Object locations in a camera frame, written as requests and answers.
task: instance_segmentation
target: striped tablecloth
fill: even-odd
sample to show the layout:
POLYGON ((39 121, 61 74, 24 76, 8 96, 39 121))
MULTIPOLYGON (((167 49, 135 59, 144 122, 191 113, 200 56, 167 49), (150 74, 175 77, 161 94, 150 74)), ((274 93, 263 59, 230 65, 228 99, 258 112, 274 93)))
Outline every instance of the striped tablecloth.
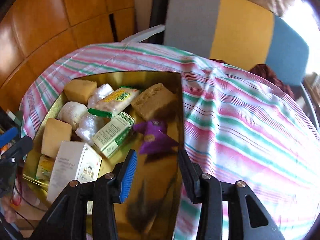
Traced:
MULTIPOLYGON (((90 45, 59 59, 31 85, 20 105, 23 134, 34 137, 71 79, 126 70, 181 73, 191 160, 220 181, 246 181, 284 237, 303 239, 320 211, 319 134, 287 94, 249 72, 161 45, 90 45)), ((175 239, 195 239, 200 210, 182 189, 175 239)))

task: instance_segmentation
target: metal screw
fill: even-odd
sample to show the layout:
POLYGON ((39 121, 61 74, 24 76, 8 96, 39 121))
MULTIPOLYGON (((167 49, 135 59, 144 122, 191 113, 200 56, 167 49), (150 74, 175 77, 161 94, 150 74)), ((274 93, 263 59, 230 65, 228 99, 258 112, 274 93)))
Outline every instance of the metal screw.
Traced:
POLYGON ((211 179, 211 175, 210 175, 209 173, 202 173, 202 174, 201 174, 201 177, 202 177, 203 179, 211 179))
POLYGON ((104 177, 105 177, 106 179, 113 179, 115 176, 113 175, 112 172, 109 172, 109 173, 107 173, 106 175, 104 175, 104 177))
POLYGON ((238 182, 237 182, 237 186, 238 187, 245 187, 247 184, 244 182, 244 181, 242 181, 242 180, 239 180, 238 182))
POLYGON ((78 181, 77 180, 72 180, 72 181, 70 181, 70 183, 69 183, 69 185, 70 185, 70 187, 76 187, 76 186, 78 186, 78 181))

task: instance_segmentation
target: white box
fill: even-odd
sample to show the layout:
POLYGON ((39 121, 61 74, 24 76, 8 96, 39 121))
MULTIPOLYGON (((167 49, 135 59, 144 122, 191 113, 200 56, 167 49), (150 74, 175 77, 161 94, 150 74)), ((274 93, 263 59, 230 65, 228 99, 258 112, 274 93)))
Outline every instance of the white box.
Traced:
MULTIPOLYGON (((51 203, 72 180, 81 183, 98 179, 102 157, 85 142, 62 141, 53 166, 47 200, 51 203)), ((87 214, 92 214, 88 201, 87 214)))

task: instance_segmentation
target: gold box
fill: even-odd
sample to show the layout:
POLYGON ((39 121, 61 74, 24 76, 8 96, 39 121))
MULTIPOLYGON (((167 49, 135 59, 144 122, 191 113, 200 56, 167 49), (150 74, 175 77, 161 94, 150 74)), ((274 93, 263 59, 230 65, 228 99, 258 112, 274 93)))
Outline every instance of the gold box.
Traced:
MULTIPOLYGON (((179 142, 180 149, 184 145, 183 105, 181 76, 177 72, 162 71, 124 71, 96 74, 81 77, 83 80, 96 81, 98 86, 108 83, 114 90, 120 86, 130 86, 140 90, 162 83, 177 95, 178 108, 176 116, 167 120, 167 134, 179 142)), ((36 178, 40 158, 42 136, 48 118, 56 118, 62 106, 67 102, 62 92, 53 103, 42 121, 29 152, 23 169, 23 177, 47 206, 48 182, 36 178)), ((137 122, 143 120, 132 107, 126 112, 137 122)), ((110 158, 103 158, 99 177, 112 171, 113 167, 124 161, 129 149, 138 150, 143 135, 134 134, 110 158)), ((117 229, 120 239, 171 239, 180 202, 181 175, 178 168, 177 153, 161 153, 155 155, 138 155, 138 165, 132 182, 129 197, 123 204, 115 204, 117 229)), ((87 218, 87 232, 91 232, 91 219, 87 218)))

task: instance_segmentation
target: purple package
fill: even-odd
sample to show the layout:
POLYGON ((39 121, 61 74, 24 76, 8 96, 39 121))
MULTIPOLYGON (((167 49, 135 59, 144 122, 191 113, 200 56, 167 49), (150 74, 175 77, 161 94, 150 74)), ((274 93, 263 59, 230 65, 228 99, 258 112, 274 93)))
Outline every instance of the purple package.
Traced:
POLYGON ((144 135, 144 142, 141 145, 140 154, 154 154, 168 152, 171 147, 179 144, 167 135, 167 125, 163 121, 150 120, 137 123, 133 129, 144 135))

